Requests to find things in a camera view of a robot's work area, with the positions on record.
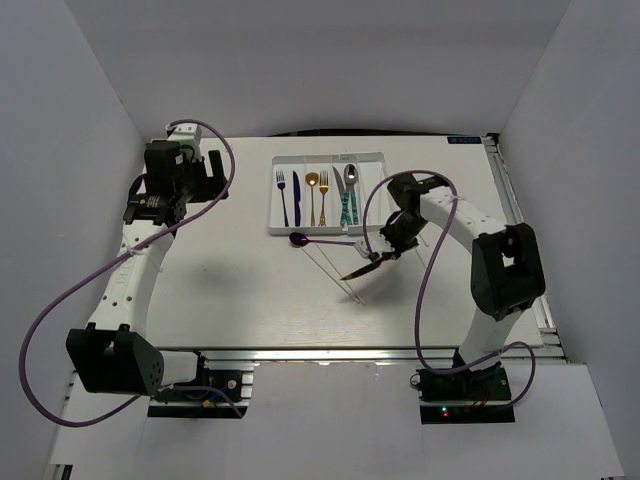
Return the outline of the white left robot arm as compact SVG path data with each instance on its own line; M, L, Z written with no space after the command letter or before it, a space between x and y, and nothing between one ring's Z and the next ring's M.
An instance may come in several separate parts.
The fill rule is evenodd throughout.
M161 351L146 338L150 300L161 264L190 203L220 196L226 178L221 155L203 155L195 135L173 133L144 151L145 171L132 183L120 251L126 255L109 278L83 329L73 329L66 349L86 391L153 397L168 385L199 399L211 374L194 352Z

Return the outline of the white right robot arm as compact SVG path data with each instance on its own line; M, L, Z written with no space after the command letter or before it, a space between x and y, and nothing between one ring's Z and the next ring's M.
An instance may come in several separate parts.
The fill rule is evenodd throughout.
M417 180L412 172L392 177L388 192L399 210L392 214L379 237L384 259L397 259L418 246L417 237L432 223L442 229L426 267L424 282L437 253L450 236L471 255L470 291L475 312L469 331L457 347L450 369L453 390L472 399L484 391L484 370L497 365L506 341L522 314L546 289L536 235L526 223L507 225L462 199L440 176Z

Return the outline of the gold knife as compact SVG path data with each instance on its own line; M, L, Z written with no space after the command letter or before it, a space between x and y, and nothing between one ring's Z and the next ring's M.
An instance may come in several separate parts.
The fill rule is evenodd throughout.
M379 256L374 261L370 261L367 265L355 270L352 273L349 273L341 278L341 281L350 281L357 278L360 278L368 273L373 272L377 268L379 268L384 262L394 260L393 256Z

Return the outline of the gold fork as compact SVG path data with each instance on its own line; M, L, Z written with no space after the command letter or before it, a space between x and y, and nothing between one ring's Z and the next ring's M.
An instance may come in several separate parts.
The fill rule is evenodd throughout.
M319 191L321 194L321 211L319 218L319 225L326 226L326 195L329 191L329 172L327 170L320 172L319 177Z

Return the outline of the gold spoon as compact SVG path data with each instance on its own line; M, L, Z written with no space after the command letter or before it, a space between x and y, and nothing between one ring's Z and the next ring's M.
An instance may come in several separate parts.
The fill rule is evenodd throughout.
M305 176L306 184L309 187L309 199L310 199L310 225L314 227L316 225L315 216L315 187L319 182L318 172L309 172Z

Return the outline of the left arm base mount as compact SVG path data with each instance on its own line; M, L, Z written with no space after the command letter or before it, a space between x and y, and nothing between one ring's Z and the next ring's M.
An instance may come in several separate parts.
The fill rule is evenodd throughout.
M253 367L200 366L195 380L167 387L153 397L149 418L240 419L248 410Z

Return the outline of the green handled silver fork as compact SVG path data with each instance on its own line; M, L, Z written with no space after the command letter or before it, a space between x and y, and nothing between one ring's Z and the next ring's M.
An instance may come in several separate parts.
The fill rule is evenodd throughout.
M350 201L351 201L352 222L354 225L359 225L360 213L359 213L358 195L354 189L352 189L350 192Z

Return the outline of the green handled silver spoon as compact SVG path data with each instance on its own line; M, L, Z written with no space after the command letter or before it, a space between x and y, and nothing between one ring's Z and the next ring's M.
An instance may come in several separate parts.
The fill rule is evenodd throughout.
M344 182L345 182L346 191L349 194L352 223L354 225L357 225L359 223L359 214L358 214L355 187L358 182L358 171L354 164L346 165L344 170Z

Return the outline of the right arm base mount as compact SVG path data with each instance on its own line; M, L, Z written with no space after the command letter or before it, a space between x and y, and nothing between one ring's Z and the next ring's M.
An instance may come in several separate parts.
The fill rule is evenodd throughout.
M419 394L422 425L507 424L515 422L504 367L435 375L417 370L409 379Z

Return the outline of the purple iridescent fork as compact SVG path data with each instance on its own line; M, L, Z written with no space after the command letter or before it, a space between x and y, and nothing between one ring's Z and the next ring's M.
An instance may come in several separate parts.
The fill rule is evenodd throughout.
M283 170L277 170L275 173L276 186L280 192L281 204L283 210L283 222L286 228L290 227L289 215L288 215L288 207L287 207L287 199L286 199L286 188L287 181L286 176Z

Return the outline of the purple iridescent spoon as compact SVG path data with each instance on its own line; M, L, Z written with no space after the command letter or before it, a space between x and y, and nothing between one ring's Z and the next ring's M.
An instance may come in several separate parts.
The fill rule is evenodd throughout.
M326 239L310 239L306 235L300 232L292 232L288 236L289 242L295 246L303 248L309 244L317 244L317 245L336 245L336 246L347 246L347 247L355 247L357 245L356 242L353 241L340 241L340 240L326 240Z

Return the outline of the purple iridescent knife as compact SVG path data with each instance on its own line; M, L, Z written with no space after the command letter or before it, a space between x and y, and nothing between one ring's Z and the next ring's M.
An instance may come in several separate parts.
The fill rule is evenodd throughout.
M294 198L294 223L296 227L301 226L302 212L301 212L301 185L298 173L293 171L293 198Z

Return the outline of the green handled silver knife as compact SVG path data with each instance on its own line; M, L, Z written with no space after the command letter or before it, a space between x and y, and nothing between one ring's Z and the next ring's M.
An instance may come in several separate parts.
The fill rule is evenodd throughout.
M336 182L336 186L338 189L338 193L340 196L340 203L341 203L341 217L340 217L340 225L341 227L346 227L348 224L348 197L345 196L345 186L343 183L343 179L342 179L342 175L340 174L340 172L338 171L338 169L333 166L332 167L333 173L334 173L334 178L335 178L335 182Z

